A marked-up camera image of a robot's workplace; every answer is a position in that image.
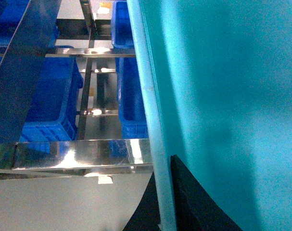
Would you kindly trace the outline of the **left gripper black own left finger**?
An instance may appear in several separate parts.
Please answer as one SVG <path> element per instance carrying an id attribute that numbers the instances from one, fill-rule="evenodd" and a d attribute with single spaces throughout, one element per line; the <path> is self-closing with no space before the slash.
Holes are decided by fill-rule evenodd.
<path id="1" fill-rule="evenodd" d="M 160 211 L 154 173 L 135 212 L 124 227 L 124 231 L 159 231 Z"/>

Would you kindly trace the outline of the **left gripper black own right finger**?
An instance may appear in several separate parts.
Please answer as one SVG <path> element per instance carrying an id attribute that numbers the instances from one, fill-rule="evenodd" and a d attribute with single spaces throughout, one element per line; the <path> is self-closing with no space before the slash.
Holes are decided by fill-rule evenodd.
<path id="1" fill-rule="evenodd" d="M 179 231 L 241 230 L 214 202 L 178 156 L 171 156 L 170 165 Z"/>

